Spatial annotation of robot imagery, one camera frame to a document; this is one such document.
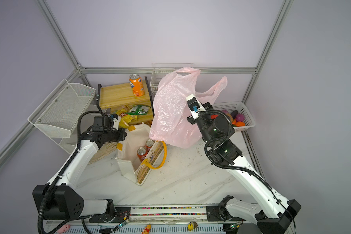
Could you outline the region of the white canvas tote bag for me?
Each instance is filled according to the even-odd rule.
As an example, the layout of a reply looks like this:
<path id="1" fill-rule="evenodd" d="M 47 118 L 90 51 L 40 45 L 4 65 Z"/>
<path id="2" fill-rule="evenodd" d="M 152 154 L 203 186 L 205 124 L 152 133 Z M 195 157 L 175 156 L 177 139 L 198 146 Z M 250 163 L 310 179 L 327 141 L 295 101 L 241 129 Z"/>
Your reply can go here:
<path id="1" fill-rule="evenodd" d="M 144 184 L 149 174 L 165 164 L 167 146 L 163 141 L 155 141 L 143 162 L 137 157 L 139 147 L 145 147 L 149 138 L 150 126 L 142 123 L 126 129 L 126 139 L 117 144 L 116 160 L 121 175 L 138 186 Z"/>

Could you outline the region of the red cola can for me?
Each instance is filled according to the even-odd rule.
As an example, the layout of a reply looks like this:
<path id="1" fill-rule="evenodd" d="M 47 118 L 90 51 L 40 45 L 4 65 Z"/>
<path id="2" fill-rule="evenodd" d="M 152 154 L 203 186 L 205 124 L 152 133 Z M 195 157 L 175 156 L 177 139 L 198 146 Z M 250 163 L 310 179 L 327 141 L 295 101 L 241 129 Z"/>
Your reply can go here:
<path id="1" fill-rule="evenodd" d="M 146 147 L 139 147 L 137 150 L 137 157 L 139 158 L 140 162 L 143 162 L 148 154 Z"/>
<path id="2" fill-rule="evenodd" d="M 151 148 L 153 147 L 154 143 L 155 142 L 153 140 L 151 140 L 151 139 L 148 139 L 146 141 L 145 148 L 146 148 L 147 152 L 149 152 L 151 150 Z"/>

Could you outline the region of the pink plastic grocery bag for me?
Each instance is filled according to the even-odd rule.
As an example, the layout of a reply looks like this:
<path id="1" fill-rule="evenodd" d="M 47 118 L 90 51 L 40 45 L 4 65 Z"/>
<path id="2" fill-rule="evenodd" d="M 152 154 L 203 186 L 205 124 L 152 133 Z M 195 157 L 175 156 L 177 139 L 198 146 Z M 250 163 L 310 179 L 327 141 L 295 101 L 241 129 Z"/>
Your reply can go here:
<path id="1" fill-rule="evenodd" d="M 192 125 L 187 120 L 192 113 L 186 98 L 194 95 L 202 104 L 214 104 L 227 87 L 228 79 L 223 77 L 208 91 L 198 93 L 195 88 L 200 73 L 198 69 L 184 67 L 161 79 L 153 102 L 155 115 L 150 128 L 150 139 L 183 149 L 193 146 L 201 139 L 197 125 Z"/>

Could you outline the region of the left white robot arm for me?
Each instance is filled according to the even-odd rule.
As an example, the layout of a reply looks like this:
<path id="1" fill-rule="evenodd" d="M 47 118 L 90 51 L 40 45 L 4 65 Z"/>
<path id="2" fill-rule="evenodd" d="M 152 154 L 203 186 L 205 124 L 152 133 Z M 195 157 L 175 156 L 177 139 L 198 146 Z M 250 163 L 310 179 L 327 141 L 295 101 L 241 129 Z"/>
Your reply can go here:
<path id="1" fill-rule="evenodd" d="M 101 217 L 104 222 L 111 222 L 116 217 L 112 199 L 84 199 L 76 192 L 76 184 L 91 158 L 106 143 L 124 141 L 127 133 L 119 127 L 121 118 L 94 111 L 94 123 L 85 132 L 81 131 L 82 119 L 77 121 L 77 145 L 58 172 L 45 184 L 37 185 L 32 196 L 38 210 L 38 233 L 44 234 L 45 220 L 59 220 L 61 223 L 50 233 L 56 233 L 70 221 L 81 220 L 93 216 Z"/>

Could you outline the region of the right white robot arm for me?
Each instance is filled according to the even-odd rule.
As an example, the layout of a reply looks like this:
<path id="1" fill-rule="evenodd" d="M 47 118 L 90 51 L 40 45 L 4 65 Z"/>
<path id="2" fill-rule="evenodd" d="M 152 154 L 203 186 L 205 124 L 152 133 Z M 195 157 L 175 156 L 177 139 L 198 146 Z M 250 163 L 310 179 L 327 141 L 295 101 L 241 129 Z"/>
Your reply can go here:
<path id="1" fill-rule="evenodd" d="M 186 102 L 191 111 L 187 121 L 198 126 L 208 160 L 231 173 L 257 202 L 250 204 L 226 196 L 219 204 L 221 219 L 241 218 L 255 224 L 263 234 L 284 234 L 296 226 L 294 219 L 301 205 L 278 193 L 230 140 L 235 133 L 230 117 L 208 102 L 202 104 L 194 95 L 188 96 Z"/>

